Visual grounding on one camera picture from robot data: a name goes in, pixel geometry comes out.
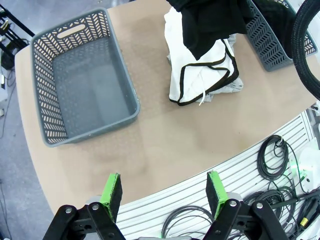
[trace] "yellow label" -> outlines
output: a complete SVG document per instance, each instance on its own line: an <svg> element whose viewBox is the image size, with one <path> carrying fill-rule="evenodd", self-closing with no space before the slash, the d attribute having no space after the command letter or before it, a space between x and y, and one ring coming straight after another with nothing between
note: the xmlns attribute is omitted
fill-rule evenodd
<svg viewBox="0 0 320 240"><path fill-rule="evenodd" d="M308 222L308 219L306 219L306 218L304 217L304 218L302 219L302 221L300 222L300 225L303 226L303 227L305 227L306 224L307 224L307 222Z"/></svg>

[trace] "black trim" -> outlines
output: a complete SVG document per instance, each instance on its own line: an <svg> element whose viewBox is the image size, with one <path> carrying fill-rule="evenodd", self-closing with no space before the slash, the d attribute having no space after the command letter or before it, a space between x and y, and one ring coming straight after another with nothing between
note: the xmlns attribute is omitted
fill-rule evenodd
<svg viewBox="0 0 320 240"><path fill-rule="evenodd" d="M214 62L201 62L201 63L189 63L185 66L182 67L181 69L181 73L180 73L180 97L178 99L178 101L176 100L172 100L169 98L169 100L173 103L178 104L179 106L186 106L189 105L191 103L194 103L195 101L197 101L198 99L200 99L203 96L203 93L201 93L200 95L196 96L194 99L190 100L190 101L185 101L185 102L180 102L180 100L183 98L184 96L184 78L185 78L185 70L186 67L208 67L212 70L224 70L227 71L227 73L219 80L217 81L213 86L211 86L210 88L208 88L205 91L205 94L211 93L212 91L216 91L220 88L223 88L224 86L232 83L234 80L236 80L239 77L239 70L237 67L237 62L234 56L231 55L225 41L223 39L221 39L221 41L223 42L223 44L225 45L225 55L224 58L218 61L214 61ZM215 65L219 65L222 64L225 60L227 55L229 56L229 58L231 59L234 71L233 74L231 76L229 76L230 74L230 70L225 68L225 67L213 67Z"/></svg>

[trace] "perforated basket side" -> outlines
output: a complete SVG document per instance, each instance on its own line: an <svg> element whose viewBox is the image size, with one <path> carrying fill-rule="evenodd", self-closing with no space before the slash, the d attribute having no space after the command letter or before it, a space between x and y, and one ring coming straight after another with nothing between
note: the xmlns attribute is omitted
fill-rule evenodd
<svg viewBox="0 0 320 240"><path fill-rule="evenodd" d="M286 8L291 8L285 0L275 1L283 4ZM252 0L247 2L254 15L253 20L246 25L247 37L260 58L263 67L271 72L291 65L293 60L286 54L266 19ZM308 33L305 36L304 45L306 55L317 52L316 46Z"/></svg>
<svg viewBox="0 0 320 240"><path fill-rule="evenodd" d="M77 26L83 29L59 38L59 34ZM33 81L42 135L46 144L63 144L68 139L56 91L53 59L69 50L110 36L106 11L93 10L33 37L31 53Z"/></svg>

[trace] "black garment in basket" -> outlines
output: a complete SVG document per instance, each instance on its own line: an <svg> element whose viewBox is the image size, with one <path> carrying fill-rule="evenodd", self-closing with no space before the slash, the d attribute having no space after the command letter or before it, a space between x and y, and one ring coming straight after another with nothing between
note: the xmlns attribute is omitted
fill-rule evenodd
<svg viewBox="0 0 320 240"><path fill-rule="evenodd" d="M246 34L253 18L247 0L167 0L182 14L183 44L196 60L218 39Z"/></svg>
<svg viewBox="0 0 320 240"><path fill-rule="evenodd" d="M289 58L292 58L291 34L296 13L274 0L253 0Z"/></svg>

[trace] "basket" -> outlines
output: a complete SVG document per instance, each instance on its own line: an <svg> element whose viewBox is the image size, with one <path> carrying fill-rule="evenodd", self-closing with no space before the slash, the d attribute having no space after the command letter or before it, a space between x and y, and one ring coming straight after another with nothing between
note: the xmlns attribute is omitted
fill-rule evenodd
<svg viewBox="0 0 320 240"><path fill-rule="evenodd" d="M77 143L132 123L140 104L105 9L31 41L33 86L45 144Z"/></svg>
<svg viewBox="0 0 320 240"><path fill-rule="evenodd" d="M293 10L285 0L275 1ZM246 25L247 37L258 54L265 70L271 72L293 64L292 58L288 57L275 33L253 1L248 0L248 4L254 18ZM305 35L304 49L306 55L317 52L316 45L308 33Z"/></svg>

